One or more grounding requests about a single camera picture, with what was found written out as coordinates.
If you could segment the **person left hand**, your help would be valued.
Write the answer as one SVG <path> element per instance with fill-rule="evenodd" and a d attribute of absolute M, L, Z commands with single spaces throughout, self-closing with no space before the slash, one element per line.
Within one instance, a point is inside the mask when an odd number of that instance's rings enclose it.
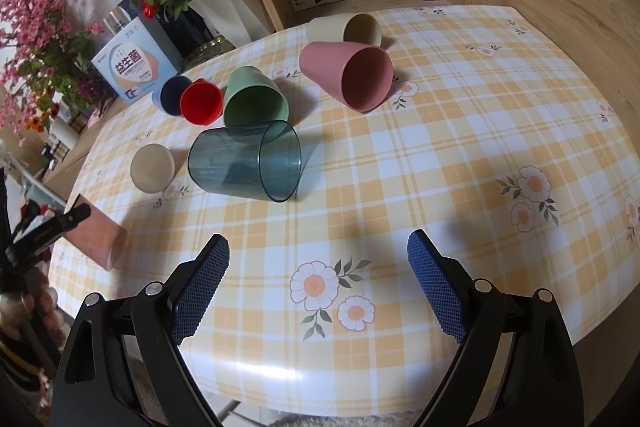
<path fill-rule="evenodd" d="M 58 293 L 43 275 L 37 297 L 30 294 L 1 295 L 1 332 L 14 340 L 21 339 L 20 326 L 39 315 L 48 332 L 62 345 L 68 336 L 68 327 L 58 307 Z"/>

